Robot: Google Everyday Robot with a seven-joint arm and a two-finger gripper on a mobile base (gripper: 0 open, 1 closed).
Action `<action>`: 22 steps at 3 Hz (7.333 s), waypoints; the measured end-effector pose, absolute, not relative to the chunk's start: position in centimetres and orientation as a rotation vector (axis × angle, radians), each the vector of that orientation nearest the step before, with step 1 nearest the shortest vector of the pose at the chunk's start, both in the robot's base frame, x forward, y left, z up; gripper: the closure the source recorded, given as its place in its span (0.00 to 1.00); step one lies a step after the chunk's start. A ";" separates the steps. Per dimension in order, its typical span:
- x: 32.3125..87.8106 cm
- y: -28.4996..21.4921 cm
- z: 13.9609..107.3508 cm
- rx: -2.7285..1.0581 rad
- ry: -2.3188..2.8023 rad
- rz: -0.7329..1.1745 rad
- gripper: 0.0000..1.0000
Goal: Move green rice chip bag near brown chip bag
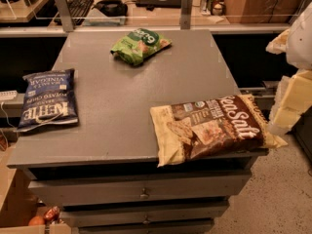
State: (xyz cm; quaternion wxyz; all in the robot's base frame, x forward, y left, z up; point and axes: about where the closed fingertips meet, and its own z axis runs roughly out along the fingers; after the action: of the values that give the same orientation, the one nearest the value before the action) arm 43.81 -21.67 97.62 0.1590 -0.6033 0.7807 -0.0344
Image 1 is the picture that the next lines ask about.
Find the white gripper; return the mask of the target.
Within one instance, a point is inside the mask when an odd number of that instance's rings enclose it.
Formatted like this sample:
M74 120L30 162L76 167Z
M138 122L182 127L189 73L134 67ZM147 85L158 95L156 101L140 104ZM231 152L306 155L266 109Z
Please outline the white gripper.
M304 70L312 69L312 2L265 50L275 55L286 52L287 62L299 68L292 77L282 77L270 111L268 130L281 136L312 106L312 71Z

